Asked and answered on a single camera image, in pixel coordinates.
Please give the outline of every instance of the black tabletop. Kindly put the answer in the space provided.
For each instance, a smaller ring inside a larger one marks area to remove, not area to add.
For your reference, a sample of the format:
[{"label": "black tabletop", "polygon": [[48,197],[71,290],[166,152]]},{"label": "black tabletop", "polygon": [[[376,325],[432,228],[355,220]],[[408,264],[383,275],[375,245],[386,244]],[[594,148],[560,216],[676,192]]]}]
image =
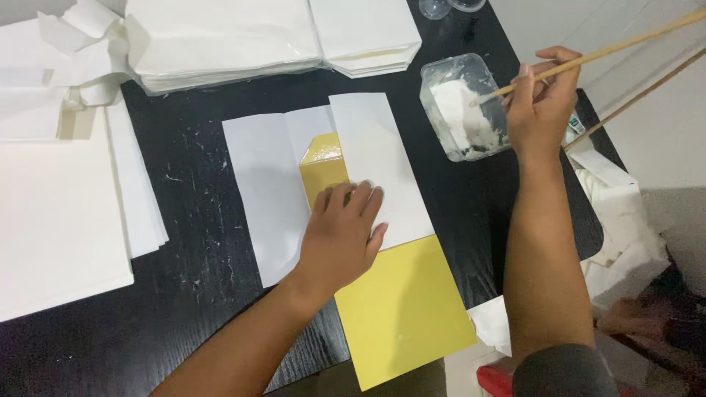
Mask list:
[{"label": "black tabletop", "polygon": [[[158,97],[124,84],[169,241],[132,260],[134,285],[0,324],[0,394],[145,396],[263,296],[221,121],[326,105],[334,94],[387,94],[463,302],[473,307],[501,294],[517,160],[511,150],[447,160],[419,101],[419,70],[475,52],[502,86],[519,63],[490,4],[438,21],[421,15],[417,0],[409,4],[424,43],[406,72],[352,80],[318,70]],[[577,248],[587,258],[600,250],[602,229],[564,155],[562,162]],[[332,301],[297,339],[270,389],[348,359]]]}]

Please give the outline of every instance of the clear plastic lid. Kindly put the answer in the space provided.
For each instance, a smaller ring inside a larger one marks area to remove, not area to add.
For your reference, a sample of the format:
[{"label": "clear plastic lid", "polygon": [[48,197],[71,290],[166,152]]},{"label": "clear plastic lid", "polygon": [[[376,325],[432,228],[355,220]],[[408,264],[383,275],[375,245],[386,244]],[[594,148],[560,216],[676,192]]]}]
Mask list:
[{"label": "clear plastic lid", "polygon": [[471,108],[478,95],[498,89],[478,54],[432,62],[421,68],[419,99],[451,161],[475,161],[510,147],[502,98]]}]

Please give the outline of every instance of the glossy yellow paper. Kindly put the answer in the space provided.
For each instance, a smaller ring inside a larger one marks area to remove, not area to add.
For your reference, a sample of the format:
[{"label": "glossy yellow paper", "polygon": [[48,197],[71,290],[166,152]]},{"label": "glossy yellow paper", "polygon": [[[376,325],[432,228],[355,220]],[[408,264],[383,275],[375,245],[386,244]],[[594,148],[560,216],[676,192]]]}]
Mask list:
[{"label": "glossy yellow paper", "polygon": [[[348,180],[337,134],[315,138],[299,170],[310,206]],[[382,251],[335,299],[361,390],[476,342],[436,235]]]}]

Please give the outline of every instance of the dark fabric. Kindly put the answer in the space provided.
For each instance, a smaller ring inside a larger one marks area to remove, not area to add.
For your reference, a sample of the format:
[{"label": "dark fabric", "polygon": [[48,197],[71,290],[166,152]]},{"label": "dark fabric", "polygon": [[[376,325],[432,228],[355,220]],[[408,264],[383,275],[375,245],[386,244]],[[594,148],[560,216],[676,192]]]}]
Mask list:
[{"label": "dark fabric", "polygon": [[600,356],[584,345],[561,345],[531,354],[513,375],[517,397],[617,397]]}]

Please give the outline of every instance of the glue residue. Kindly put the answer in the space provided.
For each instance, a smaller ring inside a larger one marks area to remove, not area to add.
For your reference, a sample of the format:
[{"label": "glue residue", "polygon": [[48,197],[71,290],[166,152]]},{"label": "glue residue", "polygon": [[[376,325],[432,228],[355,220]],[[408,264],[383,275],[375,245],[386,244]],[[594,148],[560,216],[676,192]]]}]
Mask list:
[{"label": "glue residue", "polygon": [[[501,146],[500,131],[493,130],[480,106],[469,104],[478,93],[470,90],[465,80],[451,80],[429,88],[434,102],[450,129],[453,142],[466,158],[474,158]],[[456,151],[453,142],[441,138],[447,153]]]}]

